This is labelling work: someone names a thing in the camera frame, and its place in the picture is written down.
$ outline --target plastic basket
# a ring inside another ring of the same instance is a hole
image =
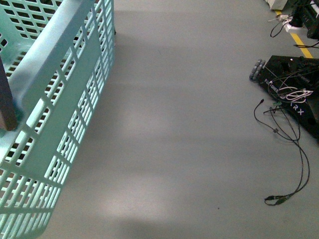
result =
[[[114,64],[113,0],[0,0],[19,126],[0,136],[0,239],[41,235]]]

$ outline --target wire bundle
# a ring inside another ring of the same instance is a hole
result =
[[[256,117],[256,110],[257,108],[264,102],[264,99],[262,99],[260,101],[260,103],[255,107],[254,109],[254,117],[255,120],[263,125],[265,125],[266,127],[270,128],[275,134],[279,135],[280,138],[283,138],[284,140],[293,143],[299,150],[299,154],[300,154],[300,158],[301,158],[301,176],[300,176],[300,180],[299,180],[299,184],[296,187],[296,189],[289,193],[289,194],[285,194],[285,195],[275,195],[275,196],[269,196],[267,198],[264,199],[264,202],[266,205],[268,206],[277,206],[280,205],[282,203],[284,203],[285,201],[287,201],[289,198],[291,198],[293,195],[295,195],[296,193],[300,192],[309,182],[309,178],[310,178],[310,164],[309,164],[309,160],[308,157],[305,153],[305,151],[301,148],[300,144],[299,144],[299,140],[301,137],[301,131],[300,131],[300,122],[298,121],[298,132],[296,132],[296,130],[293,128],[289,118],[287,117],[287,114],[285,113],[284,109],[280,106],[280,104],[277,104],[275,108],[270,107],[268,111],[265,111],[265,113],[270,113],[272,120],[274,121],[274,123],[276,124],[276,127],[271,127],[270,125],[260,121],[257,117]],[[276,112],[280,112],[285,116],[286,121],[288,122],[293,135],[294,136],[290,136],[288,133],[286,133],[282,127],[278,124],[276,118],[275,118],[275,113]],[[305,180],[305,161],[307,164],[307,176],[306,176],[306,180]]]
[[[302,69],[279,77],[275,75],[268,84],[268,93],[280,102],[306,102],[307,97],[319,89],[319,65],[305,62],[299,67]]]

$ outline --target gray floor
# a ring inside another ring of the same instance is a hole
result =
[[[256,123],[259,58],[301,56],[263,0],[116,0],[116,64],[42,239],[316,239],[319,148]]]

